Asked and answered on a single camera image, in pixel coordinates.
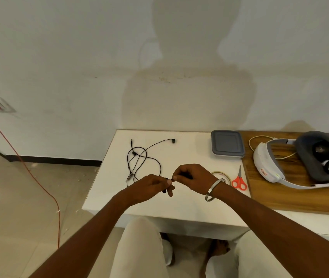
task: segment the red extension cord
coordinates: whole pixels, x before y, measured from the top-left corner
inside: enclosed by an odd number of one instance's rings
[[[58,248],[60,247],[60,208],[59,208],[59,203],[58,201],[56,201],[55,197],[52,196],[38,181],[37,179],[32,175],[31,171],[28,169],[28,167],[26,166],[26,164],[24,163],[23,159],[20,157],[20,155],[16,152],[16,150],[14,149],[14,147],[12,147],[11,143],[8,141],[8,139],[4,136],[4,134],[1,132],[0,130],[0,134],[3,136],[3,138],[7,141],[7,143],[10,145],[10,147],[14,150],[14,152],[16,153],[16,155],[18,156],[20,162],[24,165],[24,167],[26,168],[26,170],[28,171],[28,173],[31,175],[31,177],[34,179],[35,182],[37,182],[37,184],[48,194],[52,197],[52,199],[54,199],[56,205],[58,206],[58,214],[59,214],[59,228],[58,228]]]

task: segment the gray plastic container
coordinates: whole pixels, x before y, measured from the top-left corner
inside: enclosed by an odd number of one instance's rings
[[[211,132],[212,152],[216,155],[243,158],[246,154],[243,139],[237,131]]]

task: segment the white desk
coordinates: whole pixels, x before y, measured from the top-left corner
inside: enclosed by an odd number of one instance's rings
[[[126,187],[129,174],[126,158],[131,139],[133,146],[147,148],[172,138],[176,139],[175,144],[170,140],[148,149],[148,156],[161,163],[162,176],[171,178],[179,165],[198,163],[209,171],[227,173],[231,180],[236,178],[241,160],[214,155],[210,133],[117,130],[82,208],[96,214],[113,195]],[[140,179],[150,173],[157,175],[159,166],[156,161],[147,159],[137,177]],[[246,182],[243,166],[242,177]],[[174,185],[173,197],[159,193],[149,201],[130,207],[116,226],[125,227],[132,218],[147,216],[162,232],[225,240],[235,239],[249,229],[223,202],[215,199],[207,203],[204,196],[177,182]],[[329,215],[278,212],[318,234],[329,235]]]

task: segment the floor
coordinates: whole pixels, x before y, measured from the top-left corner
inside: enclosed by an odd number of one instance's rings
[[[61,244],[92,215],[81,209],[97,167],[28,163],[39,182],[58,200]],[[32,274],[57,248],[58,215],[55,202],[29,176],[20,162],[0,156],[0,278]],[[114,228],[89,278],[109,277],[122,228]],[[170,236],[176,264],[171,278],[198,277],[209,246],[202,238]]]

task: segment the hand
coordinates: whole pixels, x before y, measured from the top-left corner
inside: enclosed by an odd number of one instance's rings
[[[182,176],[181,173],[189,174],[193,179]],[[199,164],[179,166],[173,173],[172,179],[203,195],[206,195],[208,189],[218,180]]]
[[[127,204],[132,206],[149,200],[163,190],[167,190],[168,195],[172,197],[172,190],[174,189],[172,180],[161,176],[148,175],[123,189],[118,195],[122,196]]]

